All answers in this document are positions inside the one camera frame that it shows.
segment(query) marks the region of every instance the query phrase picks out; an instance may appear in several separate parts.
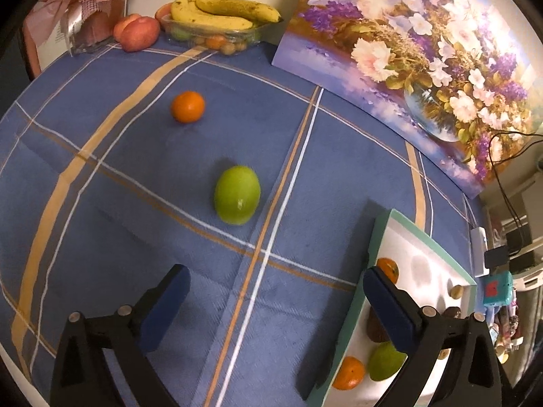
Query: canvas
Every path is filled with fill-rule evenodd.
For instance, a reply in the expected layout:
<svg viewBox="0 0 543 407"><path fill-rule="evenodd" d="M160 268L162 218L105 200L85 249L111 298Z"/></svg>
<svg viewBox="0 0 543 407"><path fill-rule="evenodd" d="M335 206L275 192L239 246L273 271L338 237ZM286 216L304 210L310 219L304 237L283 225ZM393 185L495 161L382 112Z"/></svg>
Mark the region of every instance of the canvas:
<svg viewBox="0 0 543 407"><path fill-rule="evenodd" d="M541 78L487 0L300 0L273 64L381 120L471 198L542 121Z"/></svg>

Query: banana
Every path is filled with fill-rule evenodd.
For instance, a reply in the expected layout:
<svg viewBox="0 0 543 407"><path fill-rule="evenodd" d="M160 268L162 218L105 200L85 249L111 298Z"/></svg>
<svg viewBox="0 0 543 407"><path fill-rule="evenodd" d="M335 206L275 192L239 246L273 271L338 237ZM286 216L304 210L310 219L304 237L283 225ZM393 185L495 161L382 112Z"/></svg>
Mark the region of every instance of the banana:
<svg viewBox="0 0 543 407"><path fill-rule="evenodd" d="M243 17L257 23L278 23L281 14L274 7L248 0L196 0L197 8L213 15Z"/></svg>
<svg viewBox="0 0 543 407"><path fill-rule="evenodd" d="M222 17L201 11L196 0L175 0L172 3L172 18L181 23L195 24L226 30L246 30L252 22L241 17Z"/></svg>

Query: blue gripper pad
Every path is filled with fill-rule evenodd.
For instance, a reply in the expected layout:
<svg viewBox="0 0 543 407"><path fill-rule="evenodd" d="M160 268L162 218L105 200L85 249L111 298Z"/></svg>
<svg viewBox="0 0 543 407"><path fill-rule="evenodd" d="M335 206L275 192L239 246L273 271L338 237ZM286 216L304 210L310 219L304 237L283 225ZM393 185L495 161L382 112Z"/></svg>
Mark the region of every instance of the blue gripper pad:
<svg viewBox="0 0 543 407"><path fill-rule="evenodd" d="M422 328L418 305L376 266L365 271L362 286L396 350L407 355L413 353Z"/></svg>
<svg viewBox="0 0 543 407"><path fill-rule="evenodd" d="M143 354L157 349L190 288L191 275L188 268L175 265L160 284L147 291L140 300L142 302L146 297L151 297L148 293L152 293L151 300L155 301L139 325L138 344Z"/></svg>

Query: screw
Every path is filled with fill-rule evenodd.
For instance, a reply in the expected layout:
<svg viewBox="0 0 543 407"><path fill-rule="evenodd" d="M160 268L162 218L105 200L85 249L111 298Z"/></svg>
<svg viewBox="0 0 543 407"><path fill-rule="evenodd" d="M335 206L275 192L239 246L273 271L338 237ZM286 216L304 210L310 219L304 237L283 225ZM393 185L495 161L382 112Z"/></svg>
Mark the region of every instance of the screw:
<svg viewBox="0 0 543 407"><path fill-rule="evenodd" d="M435 314L437 314L436 310L431 306L424 306L423 307L423 314L427 317L435 317Z"/></svg>
<svg viewBox="0 0 543 407"><path fill-rule="evenodd" d="M125 304L124 306L121 306L118 310L117 310L117 313L121 316L121 317L126 317L126 315L130 315L132 313L132 306L129 306L127 304Z"/></svg>
<svg viewBox="0 0 543 407"><path fill-rule="evenodd" d="M80 318L81 318L81 314L79 312L72 312L70 316L68 317L68 320L70 321L70 323L75 323L79 321Z"/></svg>
<svg viewBox="0 0 543 407"><path fill-rule="evenodd" d="M482 323L483 321L486 320L486 317L485 317L483 314L481 314L480 312L475 312L475 313L473 314L473 317L474 317L477 321L479 321L479 322L481 322L481 323Z"/></svg>

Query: fruit container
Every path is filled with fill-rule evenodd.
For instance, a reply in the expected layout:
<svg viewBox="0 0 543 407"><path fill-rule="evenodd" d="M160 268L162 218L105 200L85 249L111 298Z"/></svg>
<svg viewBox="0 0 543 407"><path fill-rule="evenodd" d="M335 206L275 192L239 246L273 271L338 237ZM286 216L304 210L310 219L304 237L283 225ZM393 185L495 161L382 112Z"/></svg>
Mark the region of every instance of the fruit container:
<svg viewBox="0 0 543 407"><path fill-rule="evenodd" d="M396 286L408 292L419 306L432 306L441 314L447 308L455 309L462 318L473 312L476 282L429 235L397 210L388 210L376 219L368 257L368 266L377 265L387 276L385 266L393 264L395 267L390 272L394 272L391 275L393 281L397 280ZM464 288L458 300L448 293L455 285ZM388 336L376 337L375 320L375 315L372 320L360 277L335 347L319 369L316 384L307 399L308 407L372 407L386 392L405 357L398 362L399 352L386 342ZM341 376L341 364L346 357L351 361L358 360L366 370L361 382L354 388L335 383L336 376ZM417 407L427 406L430 402L447 360L448 356L445 355L436 361L417 400ZM393 368L385 368L392 361L395 364Z"/></svg>
<svg viewBox="0 0 543 407"><path fill-rule="evenodd" d="M258 44L261 41L262 32L267 27L264 25L246 30L226 30L181 23L173 20L169 14L161 18L161 25L171 43L186 44L189 47L204 46L218 50L223 55L239 54Z"/></svg>

